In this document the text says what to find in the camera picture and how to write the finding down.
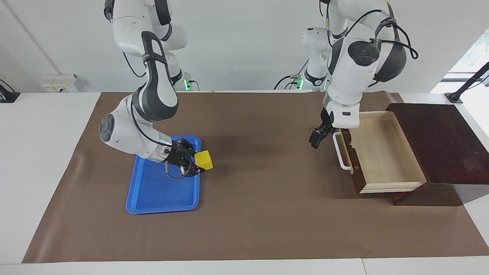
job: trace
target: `white table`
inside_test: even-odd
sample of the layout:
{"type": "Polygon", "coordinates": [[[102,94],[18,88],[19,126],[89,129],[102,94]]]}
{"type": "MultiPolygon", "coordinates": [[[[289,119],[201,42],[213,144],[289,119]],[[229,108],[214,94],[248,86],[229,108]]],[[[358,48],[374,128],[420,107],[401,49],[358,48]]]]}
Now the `white table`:
{"type": "MultiPolygon", "coordinates": [[[[24,93],[14,104],[0,105],[0,275],[489,273],[489,256],[20,264],[99,96],[100,93],[24,93]]],[[[410,103],[446,102],[439,94],[402,97],[410,103]]],[[[457,108],[489,148],[489,137],[462,105],[457,108]]],[[[466,204],[466,208],[489,243],[489,196],[466,204]]]]}

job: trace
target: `white wall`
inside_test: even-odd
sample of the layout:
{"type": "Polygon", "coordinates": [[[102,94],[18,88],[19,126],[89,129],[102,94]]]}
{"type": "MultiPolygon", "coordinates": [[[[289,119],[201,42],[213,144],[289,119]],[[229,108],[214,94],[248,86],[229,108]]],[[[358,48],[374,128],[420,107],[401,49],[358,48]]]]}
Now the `white wall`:
{"type": "MultiPolygon", "coordinates": [[[[141,84],[132,77],[113,41],[111,25],[102,12],[103,0],[2,1],[12,7],[55,67],[62,73],[78,74],[86,91],[133,91],[141,84]]],[[[409,60],[401,76],[377,85],[376,90],[429,92],[489,27],[485,0],[390,3],[420,58],[409,60]]],[[[174,24],[182,26],[189,37],[188,46],[175,54],[203,90],[272,89],[282,76],[297,73],[307,59],[300,44],[303,30],[321,26],[316,0],[174,0],[172,4],[174,24]]],[[[10,54],[19,54],[26,48],[22,37],[17,31],[4,31],[18,30],[18,24],[6,19],[0,23],[0,45],[10,54]]],[[[0,57],[2,67],[8,62],[4,57],[0,57]]],[[[24,83],[3,69],[0,77],[25,92],[41,91],[32,82],[40,74],[52,73],[52,66],[42,58],[23,58],[17,63],[20,66],[9,67],[25,71],[21,75],[32,80],[24,83]]],[[[139,60],[133,63],[142,70],[139,60]]]]}

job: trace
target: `brown table mat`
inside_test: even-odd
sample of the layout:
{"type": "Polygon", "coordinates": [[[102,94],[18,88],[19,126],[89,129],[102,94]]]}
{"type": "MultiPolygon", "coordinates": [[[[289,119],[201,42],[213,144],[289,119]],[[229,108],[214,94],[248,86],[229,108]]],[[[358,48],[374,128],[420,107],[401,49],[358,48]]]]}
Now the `brown table mat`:
{"type": "MultiPolygon", "coordinates": [[[[125,210],[134,156],[98,136],[123,93],[103,93],[23,259],[153,261],[488,255],[465,208],[361,198],[331,138],[308,143],[323,94],[181,93],[168,135],[197,135],[213,157],[190,212],[125,210]]],[[[402,102],[365,94],[362,111],[402,102]]]]}

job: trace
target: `black stand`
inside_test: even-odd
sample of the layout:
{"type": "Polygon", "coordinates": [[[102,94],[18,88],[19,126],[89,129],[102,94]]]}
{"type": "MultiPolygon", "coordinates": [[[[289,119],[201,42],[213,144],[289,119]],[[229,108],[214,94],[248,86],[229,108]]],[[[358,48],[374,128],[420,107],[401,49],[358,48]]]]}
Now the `black stand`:
{"type": "Polygon", "coordinates": [[[483,76],[487,71],[489,70],[489,62],[487,62],[482,68],[475,73],[473,77],[471,77],[465,84],[458,89],[458,91],[453,92],[453,93],[446,93],[445,96],[448,98],[448,100],[451,103],[463,103],[460,100],[460,96],[470,87],[472,84],[474,84],[481,76],[483,76]]]}
{"type": "Polygon", "coordinates": [[[14,103],[20,94],[20,92],[9,92],[0,85],[0,103],[14,103]]]}

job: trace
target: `white electrical box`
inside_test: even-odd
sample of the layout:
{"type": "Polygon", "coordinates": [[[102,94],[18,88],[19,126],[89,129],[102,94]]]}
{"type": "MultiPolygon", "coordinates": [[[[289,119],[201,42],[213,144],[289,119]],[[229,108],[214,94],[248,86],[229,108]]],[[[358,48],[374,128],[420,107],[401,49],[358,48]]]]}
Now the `white electrical box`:
{"type": "Polygon", "coordinates": [[[74,74],[44,75],[45,92],[79,92],[81,83],[74,74]]]}

